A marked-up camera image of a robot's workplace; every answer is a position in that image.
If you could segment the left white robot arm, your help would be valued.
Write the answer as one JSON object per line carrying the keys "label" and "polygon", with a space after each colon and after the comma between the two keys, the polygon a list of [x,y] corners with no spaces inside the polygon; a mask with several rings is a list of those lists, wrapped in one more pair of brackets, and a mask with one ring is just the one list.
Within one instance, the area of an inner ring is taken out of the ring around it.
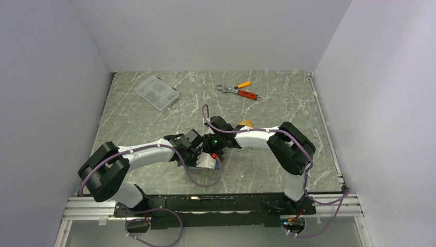
{"label": "left white robot arm", "polygon": [[127,173],[161,162],[195,166],[202,142],[202,136],[194,129],[137,146],[122,147],[105,142],[78,171],[82,180],[80,193],[83,196],[87,188],[96,202],[114,200],[127,206],[134,216],[141,216],[148,209],[148,198],[137,185],[125,182]]}

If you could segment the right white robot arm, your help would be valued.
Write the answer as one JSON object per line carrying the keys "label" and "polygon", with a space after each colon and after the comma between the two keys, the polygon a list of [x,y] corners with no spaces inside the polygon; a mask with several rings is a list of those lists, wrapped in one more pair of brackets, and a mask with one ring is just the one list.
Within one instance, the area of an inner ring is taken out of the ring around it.
{"label": "right white robot arm", "polygon": [[268,149],[287,173],[284,209],[295,214],[303,207],[302,198],[307,191],[308,170],[313,166],[315,145],[292,123],[283,122],[272,128],[252,128],[238,125],[235,128],[220,116],[205,118],[205,125],[213,134],[205,136],[209,153],[225,148]]}

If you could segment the grey card holder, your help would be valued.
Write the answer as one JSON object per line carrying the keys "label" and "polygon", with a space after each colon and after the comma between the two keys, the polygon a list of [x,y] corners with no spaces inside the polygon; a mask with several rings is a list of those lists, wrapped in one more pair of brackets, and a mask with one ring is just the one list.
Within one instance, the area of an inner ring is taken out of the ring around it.
{"label": "grey card holder", "polygon": [[201,169],[209,169],[209,170],[219,170],[218,167],[189,167],[190,170],[201,170]]}

